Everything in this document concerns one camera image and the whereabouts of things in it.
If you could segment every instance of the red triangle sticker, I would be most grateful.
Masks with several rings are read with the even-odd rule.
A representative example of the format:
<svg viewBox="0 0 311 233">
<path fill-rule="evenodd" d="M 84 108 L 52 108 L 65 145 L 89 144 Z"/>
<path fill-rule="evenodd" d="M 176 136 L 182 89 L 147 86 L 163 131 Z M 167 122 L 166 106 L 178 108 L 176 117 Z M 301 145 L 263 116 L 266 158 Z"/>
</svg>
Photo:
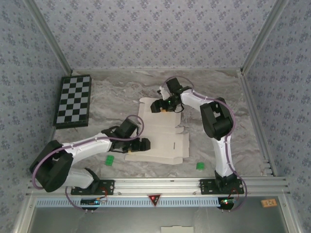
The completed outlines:
<svg viewBox="0 0 311 233">
<path fill-rule="evenodd" d="M 152 195 L 148 195 L 151 203 L 154 205 L 154 207 L 156 207 L 156 205 L 159 203 L 161 194 L 152 194 Z"/>
</svg>

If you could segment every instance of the wall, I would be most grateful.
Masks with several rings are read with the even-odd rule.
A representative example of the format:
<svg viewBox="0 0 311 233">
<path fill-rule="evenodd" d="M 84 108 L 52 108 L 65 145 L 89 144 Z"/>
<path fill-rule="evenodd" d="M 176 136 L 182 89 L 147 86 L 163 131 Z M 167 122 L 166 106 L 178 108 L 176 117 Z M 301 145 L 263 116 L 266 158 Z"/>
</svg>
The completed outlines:
<svg viewBox="0 0 311 233">
<path fill-rule="evenodd" d="M 240 67 L 275 0 L 36 0 L 70 66 Z"/>
<path fill-rule="evenodd" d="M 280 176 L 311 232 L 311 2 L 293 0 L 247 74 Z"/>
<path fill-rule="evenodd" d="M 22 0 L 1 1 L 0 232 L 11 232 L 29 165 L 51 133 L 64 72 Z"/>
</svg>

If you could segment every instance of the gray marble surface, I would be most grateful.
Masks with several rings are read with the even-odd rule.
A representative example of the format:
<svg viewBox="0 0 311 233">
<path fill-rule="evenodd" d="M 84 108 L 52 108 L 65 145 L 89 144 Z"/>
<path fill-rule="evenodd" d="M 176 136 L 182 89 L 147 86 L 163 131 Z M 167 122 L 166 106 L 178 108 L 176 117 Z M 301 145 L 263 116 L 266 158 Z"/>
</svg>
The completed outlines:
<svg viewBox="0 0 311 233">
<path fill-rule="evenodd" d="M 237 127 L 232 135 L 232 158 L 236 170 L 243 176 L 264 174 L 263 157 L 260 154 L 254 129 L 248 114 L 239 79 L 235 71 L 215 70 L 115 70 L 76 71 L 90 74 L 92 91 L 89 126 L 57 130 L 55 139 L 72 142 L 93 136 L 103 129 L 119 125 L 129 114 L 137 114 L 139 99 L 159 98 L 158 87 L 166 78 L 182 75 L 190 78 L 195 90 L 209 97 L 223 97 L 234 110 Z M 182 85 L 187 81 L 180 79 Z M 120 153 L 100 153 L 75 164 L 88 167 L 99 177 L 202 177 L 214 176 L 215 154 L 211 140 L 204 133 L 201 114 L 190 107 L 182 113 L 181 126 L 190 133 L 190 156 L 179 165 L 163 165 L 148 162 L 129 162 Z M 106 156 L 113 154 L 113 166 L 104 164 Z M 196 170 L 198 162 L 205 163 L 205 170 Z"/>
</svg>

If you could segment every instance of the blue floral wallpaper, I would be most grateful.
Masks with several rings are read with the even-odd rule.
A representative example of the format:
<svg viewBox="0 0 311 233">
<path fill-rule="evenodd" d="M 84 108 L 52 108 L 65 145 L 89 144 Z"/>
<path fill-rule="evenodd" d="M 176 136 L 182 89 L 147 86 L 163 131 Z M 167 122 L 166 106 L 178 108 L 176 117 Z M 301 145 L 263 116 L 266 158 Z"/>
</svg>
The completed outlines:
<svg viewBox="0 0 311 233">
<path fill-rule="evenodd" d="M 35 0 L 73 69 L 240 67 L 275 0 Z"/>
<path fill-rule="evenodd" d="M 311 232 L 311 1 L 292 0 L 247 74 L 280 176 Z"/>
<path fill-rule="evenodd" d="M 11 232 L 28 167 L 51 133 L 65 75 L 22 0 L 0 2 L 0 232 Z"/>
</svg>

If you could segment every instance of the green block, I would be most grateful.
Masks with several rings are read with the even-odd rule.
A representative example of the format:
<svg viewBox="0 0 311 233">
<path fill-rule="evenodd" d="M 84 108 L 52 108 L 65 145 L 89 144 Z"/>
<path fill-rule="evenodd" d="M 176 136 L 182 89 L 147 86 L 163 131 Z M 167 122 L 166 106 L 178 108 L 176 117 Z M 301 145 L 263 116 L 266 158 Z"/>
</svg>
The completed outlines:
<svg viewBox="0 0 311 233">
<path fill-rule="evenodd" d="M 196 164 L 196 169 L 199 170 L 199 171 L 204 170 L 204 163 L 202 163 L 202 162 L 197 163 Z"/>
<path fill-rule="evenodd" d="M 106 158 L 105 164 L 107 166 L 112 166 L 114 159 L 115 159 L 115 157 L 113 155 L 108 155 L 107 158 Z"/>
</svg>

